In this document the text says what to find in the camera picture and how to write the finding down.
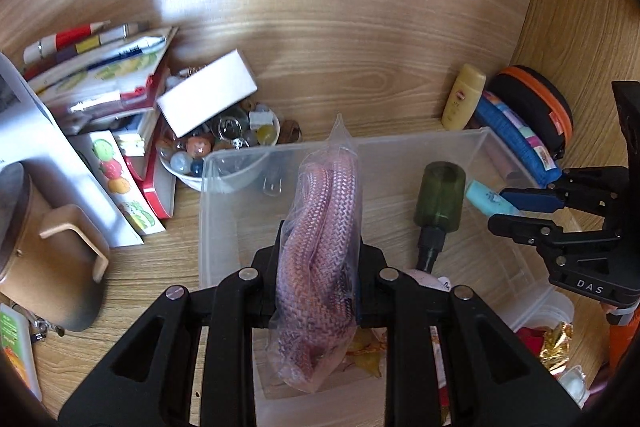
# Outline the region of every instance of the plastic storage box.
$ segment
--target plastic storage box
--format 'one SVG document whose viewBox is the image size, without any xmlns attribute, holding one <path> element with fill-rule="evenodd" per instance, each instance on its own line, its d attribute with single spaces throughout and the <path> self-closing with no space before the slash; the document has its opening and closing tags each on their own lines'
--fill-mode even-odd
<svg viewBox="0 0 640 427">
<path fill-rule="evenodd" d="M 462 132 L 355 139 L 363 181 L 362 238 L 389 266 L 415 267 L 419 229 L 412 221 L 424 167 L 447 160 L 494 190 L 535 183 L 488 128 Z M 224 151 L 207 158 L 200 211 L 200 285 L 218 284 L 249 266 L 255 251 L 274 243 L 292 203 L 298 167 L 324 142 Z M 229 184 L 230 174 L 261 156 L 255 179 Z M 434 275 L 471 286 L 512 328 L 526 322 L 552 287 L 533 247 L 493 236 L 487 218 L 465 200 L 460 229 L 447 235 Z M 254 334 L 254 383 L 259 426 L 359 425 L 382 418 L 384 379 L 332 375 L 313 395 L 274 382 L 266 367 L 266 332 Z"/>
</svg>

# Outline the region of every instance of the mug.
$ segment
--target mug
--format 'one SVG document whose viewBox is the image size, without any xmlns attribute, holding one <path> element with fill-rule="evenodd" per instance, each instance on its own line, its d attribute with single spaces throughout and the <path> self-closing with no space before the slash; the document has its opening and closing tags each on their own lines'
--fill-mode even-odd
<svg viewBox="0 0 640 427">
<path fill-rule="evenodd" d="M 82 209 L 52 209 L 21 164 L 0 171 L 0 292 L 71 331 L 104 299 L 109 245 Z"/>
</svg>

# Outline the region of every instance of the green spray bottle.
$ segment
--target green spray bottle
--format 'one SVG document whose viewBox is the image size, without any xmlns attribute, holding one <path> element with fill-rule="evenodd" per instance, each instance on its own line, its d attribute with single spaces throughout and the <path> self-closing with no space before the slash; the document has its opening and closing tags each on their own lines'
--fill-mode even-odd
<svg viewBox="0 0 640 427">
<path fill-rule="evenodd" d="M 414 214 L 420 227 L 418 270 L 431 273 L 447 233 L 460 227 L 465 181 L 465 171 L 455 163 L 433 162 L 424 168 Z"/>
</svg>

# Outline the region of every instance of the bowl of marbles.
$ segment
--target bowl of marbles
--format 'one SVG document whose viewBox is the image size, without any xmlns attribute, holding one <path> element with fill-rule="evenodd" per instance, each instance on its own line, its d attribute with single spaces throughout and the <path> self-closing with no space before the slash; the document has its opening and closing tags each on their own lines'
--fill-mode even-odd
<svg viewBox="0 0 640 427">
<path fill-rule="evenodd" d="M 280 137 L 280 121 L 264 104 L 250 100 L 233 105 L 186 136 L 176 138 L 167 128 L 156 142 L 162 165 L 188 187 L 202 191 L 206 156 L 225 150 L 272 147 Z M 260 176 L 266 164 L 264 154 L 222 159 L 215 192 L 236 192 Z"/>
</svg>

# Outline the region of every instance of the clear plastic bag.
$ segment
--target clear plastic bag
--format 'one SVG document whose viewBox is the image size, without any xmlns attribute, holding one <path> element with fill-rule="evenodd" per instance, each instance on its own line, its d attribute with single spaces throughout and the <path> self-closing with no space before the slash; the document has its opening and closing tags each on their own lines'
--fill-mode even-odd
<svg viewBox="0 0 640 427">
<path fill-rule="evenodd" d="M 358 156 L 338 116 L 327 146 L 300 165 L 282 226 L 268 357 L 293 388 L 315 392 L 356 331 L 362 225 Z"/>
</svg>

